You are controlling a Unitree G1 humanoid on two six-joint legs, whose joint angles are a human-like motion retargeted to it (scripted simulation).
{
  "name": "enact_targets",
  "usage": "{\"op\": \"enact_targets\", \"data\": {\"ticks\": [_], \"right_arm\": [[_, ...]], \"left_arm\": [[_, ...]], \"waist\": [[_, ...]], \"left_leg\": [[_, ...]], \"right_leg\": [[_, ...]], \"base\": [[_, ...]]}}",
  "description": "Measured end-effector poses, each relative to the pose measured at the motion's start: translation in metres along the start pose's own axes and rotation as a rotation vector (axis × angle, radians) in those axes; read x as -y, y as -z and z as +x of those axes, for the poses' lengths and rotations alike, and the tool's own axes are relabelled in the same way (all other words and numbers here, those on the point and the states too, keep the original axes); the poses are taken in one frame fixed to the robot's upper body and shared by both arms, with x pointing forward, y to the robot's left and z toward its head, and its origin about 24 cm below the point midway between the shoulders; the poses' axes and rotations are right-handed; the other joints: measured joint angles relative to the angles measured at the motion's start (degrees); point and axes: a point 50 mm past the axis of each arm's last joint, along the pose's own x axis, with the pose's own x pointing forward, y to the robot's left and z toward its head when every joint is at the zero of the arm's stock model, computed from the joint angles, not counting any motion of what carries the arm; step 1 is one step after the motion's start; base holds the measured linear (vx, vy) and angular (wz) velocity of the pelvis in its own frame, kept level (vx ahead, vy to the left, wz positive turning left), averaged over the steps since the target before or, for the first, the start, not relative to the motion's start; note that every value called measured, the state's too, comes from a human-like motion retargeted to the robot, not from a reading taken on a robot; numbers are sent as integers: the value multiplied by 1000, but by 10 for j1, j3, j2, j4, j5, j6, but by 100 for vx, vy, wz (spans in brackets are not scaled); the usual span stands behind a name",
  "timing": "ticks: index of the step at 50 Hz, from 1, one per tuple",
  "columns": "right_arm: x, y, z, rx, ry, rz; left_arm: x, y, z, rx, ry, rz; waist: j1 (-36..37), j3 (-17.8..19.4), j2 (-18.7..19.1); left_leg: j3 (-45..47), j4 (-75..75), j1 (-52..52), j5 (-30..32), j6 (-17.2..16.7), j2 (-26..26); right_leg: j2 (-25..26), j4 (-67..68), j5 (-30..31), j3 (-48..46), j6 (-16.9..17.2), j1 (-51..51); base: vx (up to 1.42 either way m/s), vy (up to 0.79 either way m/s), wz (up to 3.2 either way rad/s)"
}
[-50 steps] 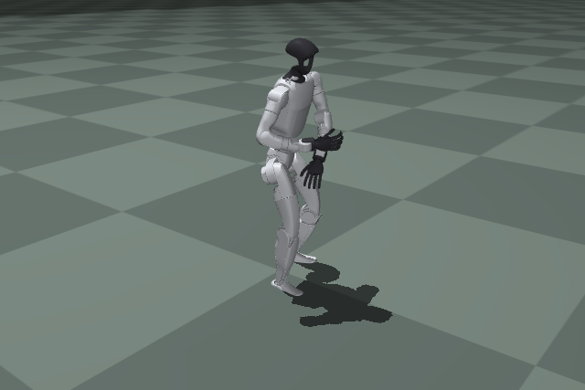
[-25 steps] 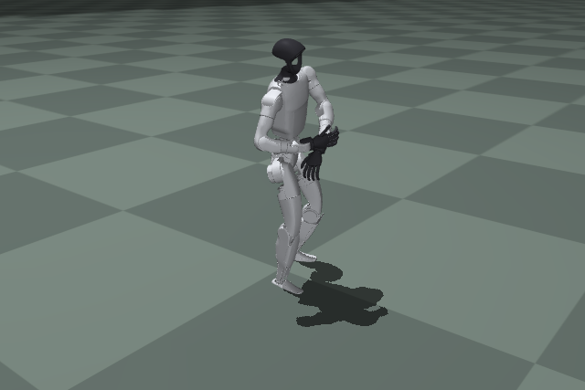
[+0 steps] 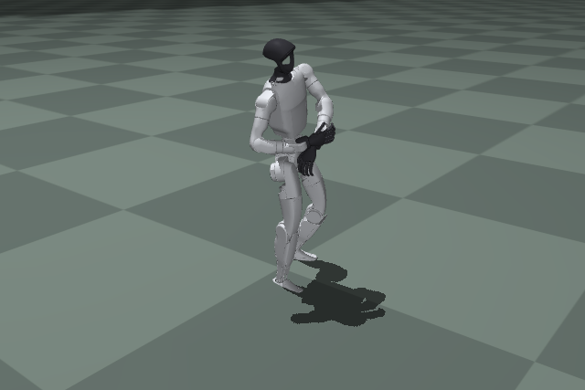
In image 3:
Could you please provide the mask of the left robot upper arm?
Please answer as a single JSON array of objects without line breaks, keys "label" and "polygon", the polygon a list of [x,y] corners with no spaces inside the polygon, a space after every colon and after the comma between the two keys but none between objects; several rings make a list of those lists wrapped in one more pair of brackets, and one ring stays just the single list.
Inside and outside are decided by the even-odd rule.
[{"label": "left robot upper arm", "polygon": [[298,69],[303,73],[306,88],[317,99],[317,103],[315,104],[315,109],[317,112],[321,111],[322,110],[322,99],[329,98],[329,96],[326,94],[324,87],[319,82],[317,77],[314,75],[314,71],[313,71],[312,67],[309,66],[308,64],[303,63],[303,64],[295,67],[295,69]]}]

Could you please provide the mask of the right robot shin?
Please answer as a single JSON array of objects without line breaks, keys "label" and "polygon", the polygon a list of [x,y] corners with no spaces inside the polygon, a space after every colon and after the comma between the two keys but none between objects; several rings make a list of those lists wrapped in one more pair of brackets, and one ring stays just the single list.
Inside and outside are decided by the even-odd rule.
[{"label": "right robot shin", "polygon": [[[274,241],[275,257],[277,261],[277,275],[276,281],[282,283],[289,274],[290,266],[293,262],[296,245],[297,245],[297,232],[292,235],[289,240],[289,236],[285,230],[284,224],[279,224],[276,227],[276,238]],[[285,279],[284,276],[286,275]],[[281,281],[282,279],[282,281]]]}]

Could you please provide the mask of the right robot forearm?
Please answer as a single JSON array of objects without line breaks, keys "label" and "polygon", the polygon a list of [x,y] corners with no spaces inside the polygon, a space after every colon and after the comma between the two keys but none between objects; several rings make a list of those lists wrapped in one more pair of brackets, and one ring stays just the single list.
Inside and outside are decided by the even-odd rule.
[{"label": "right robot forearm", "polygon": [[275,141],[275,139],[265,140],[262,138],[258,138],[254,141],[253,147],[258,152],[268,153],[270,155],[275,155],[276,153],[293,154],[296,152],[305,151],[307,149],[307,143],[306,142],[296,143],[295,142],[296,139],[287,141],[285,140]]}]

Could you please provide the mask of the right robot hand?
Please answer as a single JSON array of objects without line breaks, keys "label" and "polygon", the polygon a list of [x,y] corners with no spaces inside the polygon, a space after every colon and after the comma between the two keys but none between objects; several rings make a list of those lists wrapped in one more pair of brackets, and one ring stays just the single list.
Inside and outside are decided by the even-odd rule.
[{"label": "right robot hand", "polygon": [[324,126],[325,122],[323,122],[319,129],[315,133],[312,133],[310,137],[307,137],[305,135],[303,137],[297,138],[295,142],[296,143],[306,142],[307,149],[310,149],[311,145],[322,146],[324,144],[332,142],[335,138],[335,126],[331,122],[331,126],[322,132],[321,130],[323,129]]}]

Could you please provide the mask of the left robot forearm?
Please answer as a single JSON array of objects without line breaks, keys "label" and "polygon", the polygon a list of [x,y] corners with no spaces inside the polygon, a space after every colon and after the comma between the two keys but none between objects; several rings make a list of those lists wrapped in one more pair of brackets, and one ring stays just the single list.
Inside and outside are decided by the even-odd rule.
[{"label": "left robot forearm", "polygon": [[334,114],[333,102],[329,98],[323,98],[322,110],[318,112],[317,115],[318,121],[316,124],[317,127],[315,128],[314,132],[316,132],[319,129],[323,122],[325,122],[325,126],[321,131],[323,132],[324,130],[328,129],[330,127],[330,121],[333,118],[333,114]]}]

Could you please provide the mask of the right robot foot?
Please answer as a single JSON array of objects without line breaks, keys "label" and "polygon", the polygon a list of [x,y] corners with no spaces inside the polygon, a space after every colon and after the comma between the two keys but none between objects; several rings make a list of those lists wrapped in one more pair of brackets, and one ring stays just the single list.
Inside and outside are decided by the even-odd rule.
[{"label": "right robot foot", "polygon": [[[276,278],[274,278],[272,281],[275,282]],[[281,279],[281,281],[282,281],[282,279]],[[280,285],[280,286],[282,286],[282,287],[284,287],[284,288],[286,288],[286,289],[288,289],[288,290],[292,290],[292,291],[295,291],[295,292],[302,292],[303,291],[302,288],[296,286],[295,284],[293,284],[292,282],[290,282],[288,279],[284,280],[282,283],[277,283],[277,282],[275,282],[275,283],[278,284],[278,285]]]}]

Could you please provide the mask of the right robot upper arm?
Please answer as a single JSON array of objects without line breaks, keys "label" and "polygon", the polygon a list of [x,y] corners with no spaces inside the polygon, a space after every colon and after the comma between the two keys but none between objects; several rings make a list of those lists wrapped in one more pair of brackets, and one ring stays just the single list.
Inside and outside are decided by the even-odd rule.
[{"label": "right robot upper arm", "polygon": [[257,152],[253,147],[256,139],[262,138],[263,133],[267,130],[271,114],[277,108],[276,93],[272,90],[265,90],[255,101],[255,118],[250,135],[250,148]]}]

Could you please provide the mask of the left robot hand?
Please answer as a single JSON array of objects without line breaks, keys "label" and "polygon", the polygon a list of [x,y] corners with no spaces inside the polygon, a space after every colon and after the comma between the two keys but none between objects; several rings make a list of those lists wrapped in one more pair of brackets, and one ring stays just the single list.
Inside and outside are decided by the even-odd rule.
[{"label": "left robot hand", "polygon": [[[316,150],[320,150],[321,146],[312,146],[310,149],[307,149],[305,151],[303,151],[297,159],[297,163],[298,163],[298,171],[299,173],[301,173],[302,175],[307,175],[307,176],[314,176],[313,174],[313,165],[314,165],[314,160],[316,158]],[[310,165],[309,165],[310,164]],[[305,167],[305,168],[304,168]],[[309,168],[309,173],[308,174],[308,168]],[[305,173],[304,173],[305,172]]]}]

